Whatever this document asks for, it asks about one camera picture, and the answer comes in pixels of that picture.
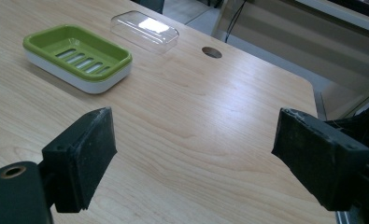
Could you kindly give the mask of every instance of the wood grain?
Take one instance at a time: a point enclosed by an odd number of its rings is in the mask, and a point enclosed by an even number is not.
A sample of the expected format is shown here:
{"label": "wood grain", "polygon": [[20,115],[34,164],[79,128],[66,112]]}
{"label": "wood grain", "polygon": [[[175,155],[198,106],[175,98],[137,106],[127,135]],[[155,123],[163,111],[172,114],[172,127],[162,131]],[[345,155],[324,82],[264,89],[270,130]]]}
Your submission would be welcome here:
{"label": "wood grain", "polygon": [[[110,33],[133,9],[177,28],[178,44],[156,55]],[[131,74],[89,95],[29,63],[23,38],[62,23],[130,50]],[[43,146],[108,105],[118,154],[89,210],[52,208],[56,223],[334,223],[271,154],[282,106],[316,115],[307,81],[129,1],[0,1],[0,167],[40,162]]]}

